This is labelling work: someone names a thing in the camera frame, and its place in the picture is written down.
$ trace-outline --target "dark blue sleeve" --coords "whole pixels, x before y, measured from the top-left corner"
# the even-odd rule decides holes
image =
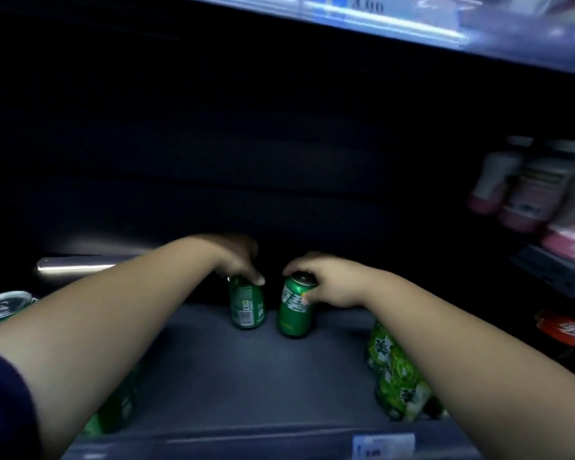
[[[17,370],[0,357],[0,459],[40,458],[32,396]]]

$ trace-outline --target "gray shelf surface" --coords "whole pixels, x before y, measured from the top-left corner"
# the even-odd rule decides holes
[[[226,449],[253,457],[253,445],[261,457],[296,449],[302,456],[295,450],[289,456],[319,450],[315,458],[333,458],[350,452],[354,433],[398,432],[415,432],[426,458],[476,454],[452,420],[406,425],[381,411],[364,361],[374,322],[368,311],[322,311],[304,339],[281,335],[276,318],[271,310],[261,327],[244,331],[232,324],[228,307],[180,307],[147,355],[129,425],[80,439],[65,458],[121,451],[125,444],[130,458],[177,458],[184,451],[229,458]],[[451,454],[430,455],[439,449]]]

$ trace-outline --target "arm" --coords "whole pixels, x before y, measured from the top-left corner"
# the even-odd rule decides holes
[[[309,302],[366,306],[400,343],[480,451],[498,459],[575,459],[575,375],[469,313],[386,271],[329,256]]]
[[[0,323],[0,355],[26,381],[43,456],[58,458],[213,270],[264,279],[245,237],[195,236],[49,295]]]

